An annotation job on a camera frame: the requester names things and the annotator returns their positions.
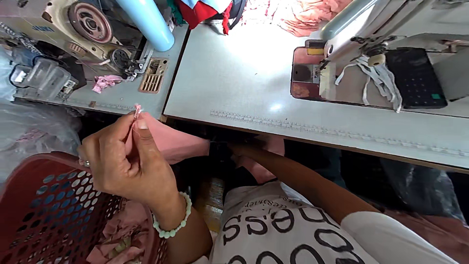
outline white beaded bracelet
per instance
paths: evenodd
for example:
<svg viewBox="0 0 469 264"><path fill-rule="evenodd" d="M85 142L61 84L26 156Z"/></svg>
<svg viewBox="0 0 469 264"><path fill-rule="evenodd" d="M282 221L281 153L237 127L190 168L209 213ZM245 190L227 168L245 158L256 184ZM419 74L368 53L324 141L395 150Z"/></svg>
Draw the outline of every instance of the white beaded bracelet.
<svg viewBox="0 0 469 264"><path fill-rule="evenodd" d="M153 227L156 229L156 231L158 231L159 233L159 237L160 238L169 238L169 237L174 237L176 235L176 232L179 231L179 229L183 228L186 226L186 221L187 221L187 218L189 217L190 215L190 208L192 207L192 202L189 198L189 195L183 193L183 192L179 192L185 199L186 199L186 203L187 203L187 206L186 206L186 216L184 217L184 220L181 221L181 223L179 224L179 226L171 231L164 231L164 230L161 230L160 227L159 227L159 223L158 221L156 220L155 218L155 215L153 215Z"/></svg>

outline hand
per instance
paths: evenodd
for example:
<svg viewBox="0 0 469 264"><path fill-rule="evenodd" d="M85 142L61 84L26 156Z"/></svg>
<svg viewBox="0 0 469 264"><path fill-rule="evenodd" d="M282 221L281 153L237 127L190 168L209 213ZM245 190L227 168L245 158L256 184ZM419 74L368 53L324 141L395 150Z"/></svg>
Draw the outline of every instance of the hand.
<svg viewBox="0 0 469 264"><path fill-rule="evenodd" d="M146 203L159 221L163 216L173 217L167 226L177 227L184 219L186 203L177 191L173 170L156 147L145 121L138 119L132 126L133 121L131 112L85 138L78 148L80 157L90 162L97 190ZM130 129L135 149L126 156L124 142Z"/></svg>

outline white sleeve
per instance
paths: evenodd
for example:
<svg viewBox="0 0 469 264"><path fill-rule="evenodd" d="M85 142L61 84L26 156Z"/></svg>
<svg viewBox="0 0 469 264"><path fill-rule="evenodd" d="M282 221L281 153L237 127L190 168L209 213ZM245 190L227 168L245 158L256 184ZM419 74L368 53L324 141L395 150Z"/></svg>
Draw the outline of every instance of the white sleeve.
<svg viewBox="0 0 469 264"><path fill-rule="evenodd" d="M395 219L377 212L355 212L341 227L381 264L457 264Z"/></svg>

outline transparent plastic bag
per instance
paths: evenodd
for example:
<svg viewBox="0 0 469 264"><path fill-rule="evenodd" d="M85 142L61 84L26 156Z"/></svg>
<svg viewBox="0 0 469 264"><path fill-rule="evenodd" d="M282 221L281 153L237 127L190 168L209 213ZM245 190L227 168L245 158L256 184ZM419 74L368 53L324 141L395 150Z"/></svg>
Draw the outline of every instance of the transparent plastic bag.
<svg viewBox="0 0 469 264"><path fill-rule="evenodd" d="M64 107L0 99L0 186L20 162L34 154L77 155L79 118Z"/></svg>
<svg viewBox="0 0 469 264"><path fill-rule="evenodd" d="M381 158L394 191L413 211L466 222L445 171Z"/></svg>
<svg viewBox="0 0 469 264"><path fill-rule="evenodd" d="M10 65L10 56L5 49L0 47L0 99L13 101L13 94L16 93L16 87L11 85L8 80L14 65Z"/></svg>

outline red plastic basket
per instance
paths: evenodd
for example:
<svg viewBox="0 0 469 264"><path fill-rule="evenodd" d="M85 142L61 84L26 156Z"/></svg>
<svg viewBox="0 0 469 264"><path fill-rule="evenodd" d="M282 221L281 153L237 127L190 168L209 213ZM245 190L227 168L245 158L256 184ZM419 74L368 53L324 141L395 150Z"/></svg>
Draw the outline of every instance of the red plastic basket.
<svg viewBox="0 0 469 264"><path fill-rule="evenodd" d="M38 154L12 172L0 194L0 264L86 263L121 197L96 191L77 160ZM150 229L147 241L143 263L163 263L165 240Z"/></svg>

